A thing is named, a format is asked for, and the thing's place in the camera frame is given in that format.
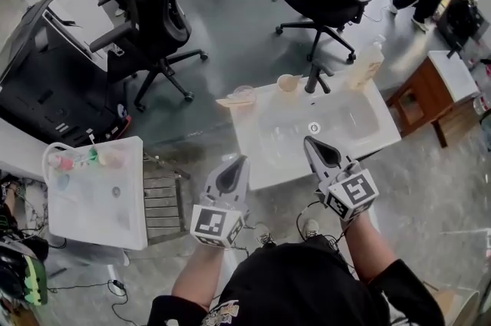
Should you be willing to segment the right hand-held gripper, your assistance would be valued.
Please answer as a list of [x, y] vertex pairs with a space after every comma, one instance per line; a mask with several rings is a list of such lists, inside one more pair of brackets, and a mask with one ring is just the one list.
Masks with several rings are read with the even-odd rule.
[[325, 208], [341, 221], [350, 222], [372, 206], [379, 195], [373, 177], [360, 163], [354, 163], [343, 145], [306, 136], [303, 146], [311, 171], [319, 180], [318, 198]]

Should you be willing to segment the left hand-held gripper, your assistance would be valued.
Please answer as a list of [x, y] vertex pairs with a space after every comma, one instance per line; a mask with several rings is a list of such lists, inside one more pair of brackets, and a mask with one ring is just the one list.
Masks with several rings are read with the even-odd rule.
[[193, 206], [191, 235], [201, 244], [230, 249], [246, 225], [250, 163], [245, 155], [222, 162], [206, 180]]

